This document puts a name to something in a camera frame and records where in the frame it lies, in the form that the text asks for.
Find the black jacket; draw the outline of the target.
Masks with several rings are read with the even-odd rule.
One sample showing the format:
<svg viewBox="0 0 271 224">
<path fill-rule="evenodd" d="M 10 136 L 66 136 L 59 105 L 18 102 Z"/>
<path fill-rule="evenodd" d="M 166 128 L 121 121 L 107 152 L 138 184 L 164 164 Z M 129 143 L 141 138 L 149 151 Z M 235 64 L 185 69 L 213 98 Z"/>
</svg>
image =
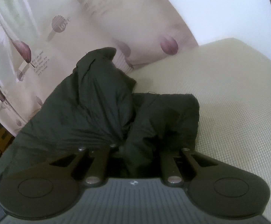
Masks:
<svg viewBox="0 0 271 224">
<path fill-rule="evenodd" d="M 129 178 L 151 176 L 162 152 L 195 149 L 198 100 L 135 93 L 136 81 L 114 66 L 115 54 L 102 48 L 78 61 L 0 157 L 0 182 L 80 147 L 116 144 Z"/>
</svg>

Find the pink leaf-print curtain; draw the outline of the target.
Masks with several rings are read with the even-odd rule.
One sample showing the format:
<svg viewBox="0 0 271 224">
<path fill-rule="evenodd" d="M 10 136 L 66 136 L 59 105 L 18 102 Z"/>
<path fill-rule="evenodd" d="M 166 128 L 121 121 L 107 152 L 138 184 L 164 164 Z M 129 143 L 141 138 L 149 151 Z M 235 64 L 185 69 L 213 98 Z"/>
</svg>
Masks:
<svg viewBox="0 0 271 224">
<path fill-rule="evenodd" d="M 169 0 L 0 0 L 0 123 L 16 135 L 95 49 L 131 72 L 196 46 Z"/>
</svg>

